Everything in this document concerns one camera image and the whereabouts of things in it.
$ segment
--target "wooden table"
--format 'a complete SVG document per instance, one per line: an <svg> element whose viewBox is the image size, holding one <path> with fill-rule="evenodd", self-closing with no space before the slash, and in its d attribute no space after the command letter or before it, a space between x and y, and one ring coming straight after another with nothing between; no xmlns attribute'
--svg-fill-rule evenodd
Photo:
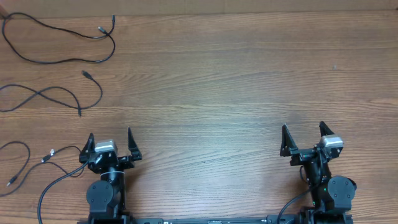
<svg viewBox="0 0 398 224"><path fill-rule="evenodd" d="M87 35L111 27L110 16L42 21ZM136 217L263 217L307 188L299 168L279 157L282 125L305 148L319 141L324 120L345 140L330 169L358 184L355 222L395 223L397 24L397 11L116 17L116 53L101 64L29 63L1 38L0 85L62 86L85 106L99 95L80 74L86 70L104 97L81 118L40 97L1 113L0 144L26 142L29 168L53 148L83 147L91 132L97 140L115 139L126 154L130 126L144 157L126 177L127 206ZM81 39L25 19L9 22L6 32L35 59L100 59L111 50L110 40ZM0 91L0 107L30 94ZM64 91L47 94L75 105ZM77 155L69 150L52 160L73 170ZM0 152L2 193L13 188L5 185L25 159L22 146ZM62 174L50 165L32 171L16 193L0 198L0 223L37 223L41 192ZM86 218L86 189L99 178L86 170L51 188L42 205L45 223ZM310 205L309 195L286 212L303 205Z"/></svg>

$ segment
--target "beige wall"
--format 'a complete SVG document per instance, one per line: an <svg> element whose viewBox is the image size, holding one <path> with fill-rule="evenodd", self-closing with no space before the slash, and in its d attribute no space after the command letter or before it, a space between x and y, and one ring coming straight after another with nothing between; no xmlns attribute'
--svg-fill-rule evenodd
<svg viewBox="0 0 398 224"><path fill-rule="evenodd" d="M398 0L0 0L35 17L392 10Z"/></svg>

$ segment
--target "wooden tabletop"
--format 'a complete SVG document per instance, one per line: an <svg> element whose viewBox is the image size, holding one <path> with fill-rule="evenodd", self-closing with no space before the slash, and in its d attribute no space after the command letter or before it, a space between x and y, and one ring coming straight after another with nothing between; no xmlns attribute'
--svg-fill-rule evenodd
<svg viewBox="0 0 398 224"><path fill-rule="evenodd" d="M111 17L43 19L86 35L111 28ZM282 125L299 148L320 138L323 120L345 141L333 175L356 181L355 223L398 222L398 14L397 11L267 13L207 16L116 17L114 56L105 63L29 63L0 38L0 86L68 88L82 106L66 108L36 97L0 114L0 145L24 141L27 168L51 149L83 147L89 133L114 139L127 154L132 128L144 159L127 170L127 207L135 217L264 217L278 214L307 186L290 158L279 157ZM7 23L16 48L36 60L101 59L111 41L88 40L30 20ZM12 108L31 92L0 91L0 108ZM46 92L76 105L65 91ZM0 152L1 193L26 160L23 146ZM78 151L57 154L66 170ZM0 223L37 223L43 189L63 173L39 166L14 194L0 198ZM87 218L86 170L65 179L44 198L45 223ZM310 205L310 196L286 213Z"/></svg>

